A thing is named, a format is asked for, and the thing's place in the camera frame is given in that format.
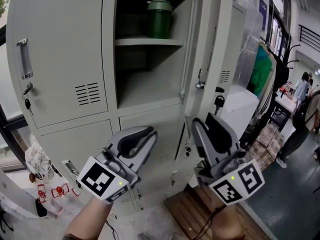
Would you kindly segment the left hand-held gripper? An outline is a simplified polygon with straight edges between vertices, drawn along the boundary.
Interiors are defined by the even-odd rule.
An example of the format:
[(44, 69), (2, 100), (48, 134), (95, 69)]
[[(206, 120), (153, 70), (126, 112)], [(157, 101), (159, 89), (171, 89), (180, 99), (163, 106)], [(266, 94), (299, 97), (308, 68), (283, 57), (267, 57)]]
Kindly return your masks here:
[(116, 132), (95, 157), (90, 156), (77, 180), (100, 201), (111, 204), (141, 181), (138, 172), (157, 142), (152, 126)]

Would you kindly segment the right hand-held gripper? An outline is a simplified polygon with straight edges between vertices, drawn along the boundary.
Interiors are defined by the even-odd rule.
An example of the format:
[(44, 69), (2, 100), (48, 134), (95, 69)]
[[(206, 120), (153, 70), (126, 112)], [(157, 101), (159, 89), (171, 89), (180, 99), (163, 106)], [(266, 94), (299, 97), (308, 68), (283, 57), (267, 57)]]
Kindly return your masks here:
[(200, 186), (209, 187), (227, 206), (255, 194), (265, 180), (256, 159), (240, 146), (235, 131), (219, 116), (194, 118), (191, 132), (201, 161), (194, 169)]

